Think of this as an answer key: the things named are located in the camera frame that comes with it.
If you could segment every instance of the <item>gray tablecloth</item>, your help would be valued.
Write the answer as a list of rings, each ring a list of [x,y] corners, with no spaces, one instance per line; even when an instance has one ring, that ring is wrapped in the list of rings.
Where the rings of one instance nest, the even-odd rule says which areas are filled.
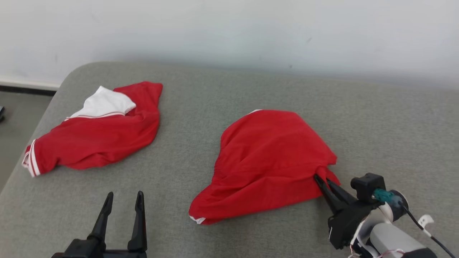
[[[164,84],[154,142],[85,171],[58,167],[31,178],[18,163],[0,194],[0,257],[63,252],[90,233],[110,191],[107,248],[125,248],[138,190],[145,193],[151,258],[347,257],[348,250],[336,251],[327,240],[331,212],[323,198],[211,226],[188,217],[191,201],[211,181],[222,132],[254,109],[297,112],[338,156],[331,170],[345,189],[352,191],[352,177],[383,175],[415,216],[432,215],[428,230],[459,254],[458,91],[101,62],[65,79],[33,138],[80,109],[99,85],[144,80]],[[408,217],[396,225],[445,257]]]

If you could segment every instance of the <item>wall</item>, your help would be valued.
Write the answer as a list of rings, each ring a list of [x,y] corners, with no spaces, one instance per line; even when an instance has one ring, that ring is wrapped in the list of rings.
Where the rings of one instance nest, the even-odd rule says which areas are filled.
[[[88,62],[198,64],[459,88],[457,0],[2,0],[0,84]]]

